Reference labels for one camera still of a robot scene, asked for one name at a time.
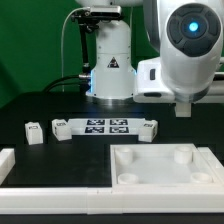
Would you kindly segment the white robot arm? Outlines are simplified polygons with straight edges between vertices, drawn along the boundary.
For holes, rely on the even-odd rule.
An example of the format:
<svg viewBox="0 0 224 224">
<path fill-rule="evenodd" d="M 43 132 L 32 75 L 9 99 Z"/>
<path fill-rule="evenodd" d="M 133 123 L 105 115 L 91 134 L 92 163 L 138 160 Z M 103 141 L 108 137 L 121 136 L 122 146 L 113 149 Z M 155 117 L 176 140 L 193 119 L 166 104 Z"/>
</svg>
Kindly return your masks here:
<svg viewBox="0 0 224 224">
<path fill-rule="evenodd" d="M 223 103 L 215 79 L 224 44 L 224 0 L 76 0 L 97 19 L 96 65 L 87 96 L 104 102 Z M 151 59 L 131 47 L 131 28 L 113 16 L 143 7 L 136 39 L 148 41 Z"/>
</svg>

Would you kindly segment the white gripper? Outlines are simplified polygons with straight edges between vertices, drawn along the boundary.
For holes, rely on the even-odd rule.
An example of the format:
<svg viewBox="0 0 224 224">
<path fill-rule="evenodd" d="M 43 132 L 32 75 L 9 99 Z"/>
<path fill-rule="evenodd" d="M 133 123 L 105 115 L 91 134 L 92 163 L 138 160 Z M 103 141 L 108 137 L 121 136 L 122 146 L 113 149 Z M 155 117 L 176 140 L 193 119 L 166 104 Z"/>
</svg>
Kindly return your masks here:
<svg viewBox="0 0 224 224">
<path fill-rule="evenodd" d="M 138 103 L 167 103 L 175 104 L 176 117 L 190 117 L 191 107 L 196 103 L 224 104 L 224 73 L 216 73 L 216 80 L 201 92 L 181 95 L 180 88 L 172 90 L 166 80 L 160 58 L 141 61 L 138 64 L 135 77 L 133 99 Z"/>
</svg>

